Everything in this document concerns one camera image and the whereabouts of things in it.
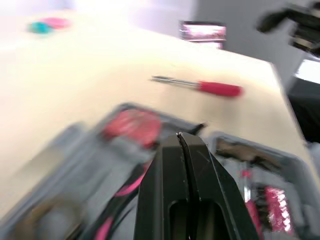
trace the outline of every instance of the screwdriver shaft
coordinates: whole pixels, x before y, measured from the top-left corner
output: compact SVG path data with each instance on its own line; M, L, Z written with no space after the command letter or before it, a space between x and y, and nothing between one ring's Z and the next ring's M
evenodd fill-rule
M174 78L166 77L166 76L153 76L152 80L158 81L158 82L163 82L163 83L183 84L183 85L188 85L188 86L193 86L193 87L199 86L199 84L197 82L179 80L179 79L174 79Z

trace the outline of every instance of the gray wall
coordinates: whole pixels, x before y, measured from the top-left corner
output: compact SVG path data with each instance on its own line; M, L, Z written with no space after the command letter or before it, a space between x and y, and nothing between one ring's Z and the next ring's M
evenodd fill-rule
M290 26L286 23L273 34L255 30L257 19L277 10L285 0L199 0L196 21L224 22L227 27L226 50L275 64L281 81L287 85L302 60L303 52L288 45ZM309 1L290 1L305 6Z

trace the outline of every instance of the monitor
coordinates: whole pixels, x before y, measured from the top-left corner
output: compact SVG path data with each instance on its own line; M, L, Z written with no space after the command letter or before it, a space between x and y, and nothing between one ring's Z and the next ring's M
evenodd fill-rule
M217 22L183 21L180 25L183 40L223 49L226 42L226 26Z

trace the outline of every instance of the tool compartment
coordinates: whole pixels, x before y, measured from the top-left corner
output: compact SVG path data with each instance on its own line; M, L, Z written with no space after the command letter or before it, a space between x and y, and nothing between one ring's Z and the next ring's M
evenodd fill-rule
M11 213L2 220L0 239L11 239L16 223L28 211L43 201L56 196L70 199L83 208L83 232L86 232L98 218L109 199L126 181L132 169L138 163L145 163L154 157L155 148L144 149L132 139L125 136L104 139L101 131L118 113L129 109L138 109L154 113L162 122L158 140L162 141L176 132L188 132L197 124L157 112L133 103L125 103L114 109L93 129L86 131L83 124L67 128L52 140L47 149L57 148L64 156L64 161L54 173L44 179L35 190L26 196ZM127 214L112 239L132 239L135 226L135 206L133 200L123 211ZM47 226L48 240L63 239L67 225L64 216L59 212L45 216L39 225Z
M234 178L239 190L244 196L244 179L241 172L246 164L234 157L223 157L216 153L217 140L222 139L230 144L241 144L253 147L265 154L268 154L278 163L281 168L279 171L272 172L259 166L251 164L251 199L256 203L256 207L267 216L262 219L272 220L270 211L271 204L266 203L266 198L261 194L261 188L268 187L283 190L290 220L293 222L294 233L273 231L272 226L263 228L263 238L265 240L319 240L320 239L320 194L306 163L298 157L286 152L282 152L252 141L248 141L236 136L228 135L223 132L214 132L208 139L208 149L216 159L224 166L228 173Z

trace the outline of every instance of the screwdriver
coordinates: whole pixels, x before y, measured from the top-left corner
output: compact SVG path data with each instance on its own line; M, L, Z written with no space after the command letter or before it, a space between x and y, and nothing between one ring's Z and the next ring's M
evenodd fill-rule
M182 85L192 86L200 92L226 96L226 97L238 97L243 92L243 89L240 86L230 85L225 83L218 83L218 82L207 82L207 81L192 82L192 81L178 80L178 79L174 79L166 76L152 76L152 80L162 82L162 83L182 84Z

